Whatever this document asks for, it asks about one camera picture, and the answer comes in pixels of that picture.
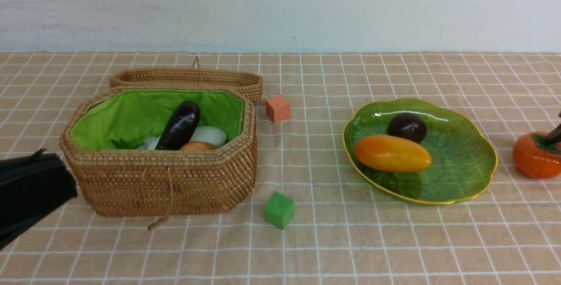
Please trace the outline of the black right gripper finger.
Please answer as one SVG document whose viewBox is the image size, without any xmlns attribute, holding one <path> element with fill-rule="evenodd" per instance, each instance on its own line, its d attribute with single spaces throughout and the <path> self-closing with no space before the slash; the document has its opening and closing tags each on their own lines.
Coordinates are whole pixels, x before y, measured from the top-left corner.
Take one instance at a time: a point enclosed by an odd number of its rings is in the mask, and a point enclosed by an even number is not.
<svg viewBox="0 0 561 285">
<path fill-rule="evenodd" d="M 561 124 L 557 125 L 555 129 L 547 133 L 545 139 L 543 140 L 543 145 L 551 146 L 559 143 L 561 141 Z"/>
</svg>

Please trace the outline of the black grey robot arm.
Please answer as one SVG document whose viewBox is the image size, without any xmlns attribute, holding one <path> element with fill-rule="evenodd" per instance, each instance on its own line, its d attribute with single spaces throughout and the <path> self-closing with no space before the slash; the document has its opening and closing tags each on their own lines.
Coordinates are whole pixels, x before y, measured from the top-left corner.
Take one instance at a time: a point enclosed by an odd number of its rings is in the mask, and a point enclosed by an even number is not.
<svg viewBox="0 0 561 285">
<path fill-rule="evenodd" d="M 78 188 L 102 216 L 158 216 L 149 229 L 170 216 L 229 211 L 258 177 L 256 117 L 250 105 L 217 114 L 188 107 L 176 119 L 158 111 L 77 112 L 60 140 L 70 170 L 44 149 L 1 161 L 1 246 L 77 197 Z M 416 99 L 359 109 L 342 144 L 367 183 L 418 204 L 473 199 L 498 167 L 495 149 L 467 117 Z"/>
</svg>

